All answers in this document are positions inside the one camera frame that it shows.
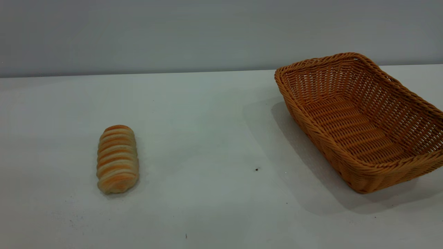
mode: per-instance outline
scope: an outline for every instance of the basket weave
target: basket weave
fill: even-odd
[[[443,112],[357,53],[279,68],[286,106],[332,167],[370,193],[443,165]]]

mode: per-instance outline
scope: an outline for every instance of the bread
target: bread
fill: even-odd
[[[136,184],[136,138],[128,126],[115,125],[103,132],[97,151],[97,177],[97,186],[105,194],[123,193]]]

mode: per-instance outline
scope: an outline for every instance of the bread loaf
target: bread loaf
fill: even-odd
[[[139,177],[139,162],[134,132],[125,125],[107,128],[98,144],[98,188],[105,194],[123,193]]]

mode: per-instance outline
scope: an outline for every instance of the white table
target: white table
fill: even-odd
[[[443,65],[382,69],[443,109]],[[441,247],[443,169],[355,193],[273,73],[0,79],[0,248]],[[116,124],[136,134],[140,181],[104,196],[97,144]]]

